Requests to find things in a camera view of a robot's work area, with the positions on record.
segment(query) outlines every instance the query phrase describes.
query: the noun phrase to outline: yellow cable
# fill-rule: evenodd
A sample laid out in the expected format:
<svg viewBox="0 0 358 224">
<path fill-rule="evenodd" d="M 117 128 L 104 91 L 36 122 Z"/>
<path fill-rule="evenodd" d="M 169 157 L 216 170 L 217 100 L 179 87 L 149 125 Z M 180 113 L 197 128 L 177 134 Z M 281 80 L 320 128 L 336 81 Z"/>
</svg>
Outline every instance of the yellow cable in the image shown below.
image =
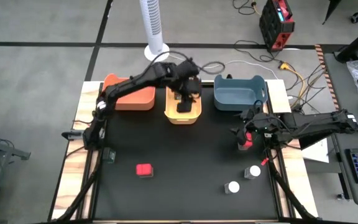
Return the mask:
<svg viewBox="0 0 358 224">
<path fill-rule="evenodd" d="M 302 98 L 303 94 L 305 94 L 305 90 L 304 90 L 305 80 L 303 79 L 302 75 L 299 74 L 298 72 L 296 72 L 296 71 L 294 71 L 294 70 L 292 70 L 292 69 L 290 69 L 290 68 L 286 68 L 286 70 L 288 70 L 288 71 L 294 73 L 295 75 L 297 75 L 297 76 L 302 80 L 302 87 L 301 87 L 301 90 L 299 91 L 298 99 L 296 99 L 295 102 L 293 102 L 293 103 L 291 104 L 291 107 L 292 107 L 292 106 L 295 106 L 296 103 Z"/>
</svg>

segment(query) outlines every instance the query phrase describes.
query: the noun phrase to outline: black clamp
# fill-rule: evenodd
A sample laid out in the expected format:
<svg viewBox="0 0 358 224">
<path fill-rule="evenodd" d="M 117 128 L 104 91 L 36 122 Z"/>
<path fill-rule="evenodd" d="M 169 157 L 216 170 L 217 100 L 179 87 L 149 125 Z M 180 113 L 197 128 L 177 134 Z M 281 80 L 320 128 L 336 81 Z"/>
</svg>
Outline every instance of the black clamp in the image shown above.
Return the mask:
<svg viewBox="0 0 358 224">
<path fill-rule="evenodd" d="M 83 133 L 84 133 L 83 130 L 71 129 L 70 131 L 63 132 L 62 137 L 69 141 L 72 141 L 72 140 L 82 139 Z"/>
</svg>

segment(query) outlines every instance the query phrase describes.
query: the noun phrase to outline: white cup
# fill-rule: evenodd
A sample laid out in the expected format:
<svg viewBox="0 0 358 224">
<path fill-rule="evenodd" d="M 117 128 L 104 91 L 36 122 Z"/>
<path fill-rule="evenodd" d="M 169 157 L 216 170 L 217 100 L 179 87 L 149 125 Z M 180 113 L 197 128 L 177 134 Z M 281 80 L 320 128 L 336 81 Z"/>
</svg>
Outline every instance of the white cup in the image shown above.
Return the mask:
<svg viewBox="0 0 358 224">
<path fill-rule="evenodd" d="M 244 170 L 244 177 L 246 179 L 255 179 L 260 175 L 260 168 L 258 166 L 251 166 Z"/>
<path fill-rule="evenodd" d="M 240 190 L 240 185 L 236 181 L 232 181 L 224 185 L 224 192 L 226 194 L 237 193 Z"/>
</svg>

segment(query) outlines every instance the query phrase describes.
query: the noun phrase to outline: white paper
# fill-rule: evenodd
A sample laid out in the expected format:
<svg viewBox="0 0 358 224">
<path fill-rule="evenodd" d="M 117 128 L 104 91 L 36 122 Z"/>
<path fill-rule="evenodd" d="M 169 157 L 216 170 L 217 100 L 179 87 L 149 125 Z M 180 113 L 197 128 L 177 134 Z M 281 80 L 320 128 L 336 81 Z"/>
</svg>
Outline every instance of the white paper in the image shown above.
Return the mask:
<svg viewBox="0 0 358 224">
<path fill-rule="evenodd" d="M 302 150 L 302 155 L 304 159 L 329 163 L 327 139 L 316 142 L 314 145 Z"/>
</svg>

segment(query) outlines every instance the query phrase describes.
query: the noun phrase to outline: floor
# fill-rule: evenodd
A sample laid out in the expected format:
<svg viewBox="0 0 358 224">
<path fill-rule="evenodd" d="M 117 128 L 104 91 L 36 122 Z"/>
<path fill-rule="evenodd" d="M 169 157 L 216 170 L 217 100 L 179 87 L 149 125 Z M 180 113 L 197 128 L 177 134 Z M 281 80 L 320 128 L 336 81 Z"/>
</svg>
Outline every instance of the floor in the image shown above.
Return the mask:
<svg viewBox="0 0 358 224">
<path fill-rule="evenodd" d="M 259 11 L 265 2 L 257 1 Z M 358 36 L 358 24 L 351 24 L 348 18 L 358 11 L 358 1 L 343 0 L 323 26 L 329 1 L 288 2 L 296 20 L 296 31 L 288 44 L 309 50 L 288 49 L 277 58 L 291 63 L 304 76 L 319 64 L 316 51 L 310 50 L 314 44 L 349 44 Z M 46 221 L 67 145 L 60 133 L 71 127 L 83 81 L 103 80 L 109 73 L 120 77 L 136 75 L 148 64 L 143 48 L 94 47 L 95 42 L 118 46 L 117 43 L 146 40 L 138 0 L 114 0 L 103 36 L 98 39 L 107 3 L 108 0 L 0 0 L 0 138 L 32 152 L 30 160 L 14 161 L 2 180 L 0 220 Z M 263 44 L 258 16 L 238 14 L 229 0 L 163 0 L 160 10 L 166 43 L 233 44 L 243 39 Z M 257 63 L 233 49 L 173 50 L 193 57 L 200 65 L 212 60 Z M 263 49 L 249 52 L 267 54 Z M 257 65 L 230 63 L 224 75 L 260 75 L 265 79 L 276 75 L 286 86 L 295 82 L 294 74 L 277 69 L 278 62 L 262 65 L 274 74 Z M 201 77 L 214 78 L 205 73 Z M 316 84 L 326 85 L 323 77 Z M 299 88 L 297 85 L 288 94 L 297 95 Z M 310 104 L 314 109 L 307 106 L 306 113 L 334 109 L 327 88 Z M 322 218 L 358 222 L 358 206 L 335 199 L 341 193 L 336 175 L 310 174 L 310 182 Z"/>
</svg>

